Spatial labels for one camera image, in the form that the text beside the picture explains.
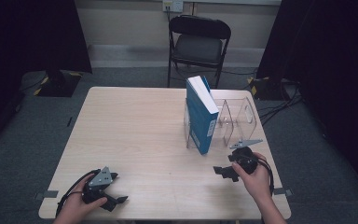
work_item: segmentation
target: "black curtain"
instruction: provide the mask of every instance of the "black curtain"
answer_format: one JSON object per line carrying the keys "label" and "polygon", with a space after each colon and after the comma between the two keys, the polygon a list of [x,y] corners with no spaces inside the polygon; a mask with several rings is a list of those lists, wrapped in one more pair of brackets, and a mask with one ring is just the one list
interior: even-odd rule
{"label": "black curtain", "polygon": [[25,73],[48,68],[91,73],[74,0],[0,0],[0,114]]}
{"label": "black curtain", "polygon": [[282,0],[257,77],[299,81],[327,139],[358,174],[358,0]]}

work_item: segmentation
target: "table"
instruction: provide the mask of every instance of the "table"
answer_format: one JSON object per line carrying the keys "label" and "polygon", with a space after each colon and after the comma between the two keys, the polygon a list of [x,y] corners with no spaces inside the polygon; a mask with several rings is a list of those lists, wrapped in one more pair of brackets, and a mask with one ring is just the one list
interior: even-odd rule
{"label": "table", "polygon": [[[214,99],[242,99],[248,91],[212,90]],[[54,218],[62,195],[90,170],[108,166],[118,178],[105,192],[129,196],[113,212],[93,211],[98,220],[233,220],[260,219],[257,206],[243,183],[216,175],[213,166],[229,166],[231,149],[211,146],[201,156],[186,148],[185,89],[94,87],[81,108],[75,127],[45,198],[42,218]],[[251,146],[272,167],[275,188],[282,186],[269,145],[257,116]],[[285,218],[291,216],[285,195],[274,195]]]}

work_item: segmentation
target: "folding chair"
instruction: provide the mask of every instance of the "folding chair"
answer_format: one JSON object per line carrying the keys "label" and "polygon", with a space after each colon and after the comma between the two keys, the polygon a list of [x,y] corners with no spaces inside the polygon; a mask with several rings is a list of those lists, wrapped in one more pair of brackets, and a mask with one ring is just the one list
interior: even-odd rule
{"label": "folding chair", "polygon": [[[220,20],[181,15],[170,20],[169,32],[170,56],[167,87],[170,87],[172,63],[176,70],[178,63],[184,63],[215,68],[214,87],[217,88],[227,45],[231,38],[229,26]],[[179,34],[176,43],[173,34]]]}

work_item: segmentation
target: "hand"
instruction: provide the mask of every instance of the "hand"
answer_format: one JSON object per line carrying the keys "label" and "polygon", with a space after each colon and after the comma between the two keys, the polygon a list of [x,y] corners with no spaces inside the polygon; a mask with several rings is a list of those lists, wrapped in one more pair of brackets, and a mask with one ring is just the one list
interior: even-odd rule
{"label": "hand", "polygon": [[76,187],[72,190],[71,194],[66,200],[65,204],[62,207],[61,212],[58,214],[57,218],[54,220],[55,224],[60,223],[79,223],[83,218],[90,213],[92,210],[104,205],[107,202],[107,198],[100,198],[95,202],[86,204],[83,202],[82,194],[75,192],[83,192],[83,188],[86,185],[86,181],[92,176],[88,175],[83,178]]}
{"label": "hand", "polygon": [[[266,157],[264,157],[260,153],[254,152],[254,154],[260,159],[266,159]],[[260,209],[260,213],[263,217],[264,223],[286,223],[282,214],[276,207],[275,203],[272,201],[272,197],[269,192],[269,172],[267,171],[267,169],[264,166],[257,164],[255,171],[248,175],[236,162],[232,163],[232,168],[241,177],[246,189],[254,198],[255,203]]]}
{"label": "hand", "polygon": [[[254,152],[254,154],[260,159],[266,159],[266,157],[260,153]],[[232,168],[240,176],[249,194],[255,200],[271,197],[269,192],[269,172],[264,166],[257,164],[255,171],[250,175],[248,175],[236,162],[232,163]]]}

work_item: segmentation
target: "electrical outlet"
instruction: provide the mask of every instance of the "electrical outlet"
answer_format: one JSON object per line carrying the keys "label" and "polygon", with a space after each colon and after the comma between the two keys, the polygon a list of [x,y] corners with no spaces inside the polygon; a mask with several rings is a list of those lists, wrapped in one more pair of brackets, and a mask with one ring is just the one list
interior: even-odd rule
{"label": "electrical outlet", "polygon": [[173,2],[163,0],[162,1],[162,11],[173,11]]}
{"label": "electrical outlet", "polygon": [[173,1],[172,9],[174,12],[183,12],[183,1]]}

